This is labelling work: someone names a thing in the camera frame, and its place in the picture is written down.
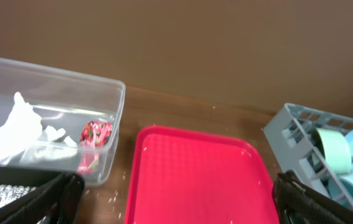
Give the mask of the red serving tray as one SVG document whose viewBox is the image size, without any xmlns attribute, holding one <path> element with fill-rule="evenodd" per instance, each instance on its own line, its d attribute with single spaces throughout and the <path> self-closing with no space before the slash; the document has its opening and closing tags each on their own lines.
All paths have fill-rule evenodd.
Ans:
<svg viewBox="0 0 353 224">
<path fill-rule="evenodd" d="M 272 187 L 246 141 L 148 126 L 136 138 L 125 222 L 278 223 Z"/>
</svg>

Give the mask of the red snack wrapper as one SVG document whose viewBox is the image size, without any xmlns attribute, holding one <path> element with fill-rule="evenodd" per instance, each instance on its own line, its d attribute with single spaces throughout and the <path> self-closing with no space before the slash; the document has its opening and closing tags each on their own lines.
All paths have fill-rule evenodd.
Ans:
<svg viewBox="0 0 353 224">
<path fill-rule="evenodd" d="M 109 122 L 89 121 L 82 130 L 79 145 L 89 149 L 104 146 L 110 138 L 113 125 Z M 77 172 L 83 175 L 94 173 L 99 166 L 99 152 L 82 152 Z"/>
</svg>

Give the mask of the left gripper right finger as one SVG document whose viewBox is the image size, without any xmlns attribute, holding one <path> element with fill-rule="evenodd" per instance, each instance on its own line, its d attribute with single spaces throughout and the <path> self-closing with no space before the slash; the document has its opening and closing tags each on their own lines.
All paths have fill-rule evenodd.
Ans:
<svg viewBox="0 0 353 224">
<path fill-rule="evenodd" d="M 353 224 L 351 209 L 302 184 L 292 175 L 277 175 L 272 197 L 280 224 Z"/>
</svg>

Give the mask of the black food waste tray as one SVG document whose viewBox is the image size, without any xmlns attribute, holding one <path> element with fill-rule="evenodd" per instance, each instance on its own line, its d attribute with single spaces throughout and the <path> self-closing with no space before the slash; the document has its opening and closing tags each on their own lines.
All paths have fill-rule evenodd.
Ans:
<svg viewBox="0 0 353 224">
<path fill-rule="evenodd" d="M 68 175 L 59 171 L 0 167 L 0 185 L 36 187 L 0 208 L 0 223 L 37 223 L 56 208 Z"/>
</svg>

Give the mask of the white tissue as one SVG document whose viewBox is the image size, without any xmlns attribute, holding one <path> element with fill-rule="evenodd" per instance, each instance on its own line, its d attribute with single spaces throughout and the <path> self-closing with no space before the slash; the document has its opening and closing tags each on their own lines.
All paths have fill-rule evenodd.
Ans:
<svg viewBox="0 0 353 224">
<path fill-rule="evenodd" d="M 58 161 L 77 155 L 77 143 L 66 136 L 63 128 L 42 127 L 42 117 L 22 95 L 14 94 L 14 105 L 0 127 L 0 164 L 6 165 L 16 156 L 21 161 Z"/>
</svg>

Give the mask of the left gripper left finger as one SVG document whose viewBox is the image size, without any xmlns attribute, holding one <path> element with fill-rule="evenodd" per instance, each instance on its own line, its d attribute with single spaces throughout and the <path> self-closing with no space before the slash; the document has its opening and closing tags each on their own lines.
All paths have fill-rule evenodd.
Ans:
<svg viewBox="0 0 353 224">
<path fill-rule="evenodd" d="M 0 185 L 0 224 L 75 222 L 85 181 L 76 174 L 60 174 L 32 187 Z"/>
</svg>

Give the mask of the clear plastic waste bin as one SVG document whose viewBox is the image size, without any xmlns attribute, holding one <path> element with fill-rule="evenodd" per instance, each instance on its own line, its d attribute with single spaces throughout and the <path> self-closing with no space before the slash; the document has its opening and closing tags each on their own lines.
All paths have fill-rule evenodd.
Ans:
<svg viewBox="0 0 353 224">
<path fill-rule="evenodd" d="M 0 127 L 6 122 L 19 92 L 24 101 L 42 117 L 42 127 L 63 128 L 76 143 L 77 155 L 58 161 L 25 163 L 16 156 L 6 165 L 45 170 L 77 172 L 82 152 L 99 152 L 98 169 L 80 174 L 87 185 L 101 185 L 109 176 L 118 144 L 119 124 L 125 100 L 125 84 L 118 80 L 96 77 L 32 63 L 0 58 Z M 79 145 L 83 128 L 89 121 L 109 122 L 113 131 L 102 147 L 89 149 Z"/>
</svg>

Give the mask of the green bowl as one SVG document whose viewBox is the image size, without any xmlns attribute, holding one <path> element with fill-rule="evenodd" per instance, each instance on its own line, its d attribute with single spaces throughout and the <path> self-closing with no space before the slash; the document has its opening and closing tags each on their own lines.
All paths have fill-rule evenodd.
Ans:
<svg viewBox="0 0 353 224">
<path fill-rule="evenodd" d="M 352 169 L 352 154 L 344 135 L 339 131 L 316 128 L 312 132 L 314 145 L 337 175 L 348 174 Z"/>
</svg>

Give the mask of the grey dishwasher rack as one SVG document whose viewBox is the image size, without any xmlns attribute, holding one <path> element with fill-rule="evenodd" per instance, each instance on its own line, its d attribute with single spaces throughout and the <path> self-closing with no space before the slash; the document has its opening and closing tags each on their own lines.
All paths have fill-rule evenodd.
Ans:
<svg viewBox="0 0 353 224">
<path fill-rule="evenodd" d="M 342 175 L 331 170 L 314 145 L 316 128 L 339 131 L 346 138 L 353 118 L 287 103 L 263 132 L 283 172 L 353 211 L 353 198 L 339 180 Z"/>
</svg>

